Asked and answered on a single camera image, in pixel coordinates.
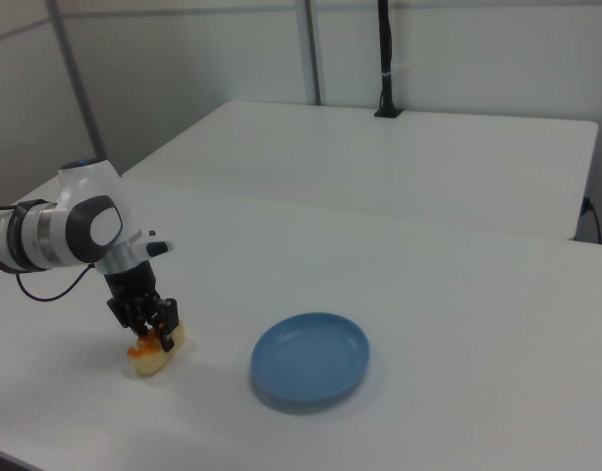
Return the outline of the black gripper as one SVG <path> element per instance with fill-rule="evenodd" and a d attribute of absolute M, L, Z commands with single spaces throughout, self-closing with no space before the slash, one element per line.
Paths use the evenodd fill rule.
<path fill-rule="evenodd" d="M 174 298 L 159 298 L 150 262 L 141 262 L 122 273 L 105 275 L 104 279 L 112 294 L 107 305 L 120 325 L 140 338 L 149 331 L 144 315 L 152 315 L 150 325 L 163 351 L 169 352 L 175 346 L 173 332 L 179 326 L 178 305 Z"/>

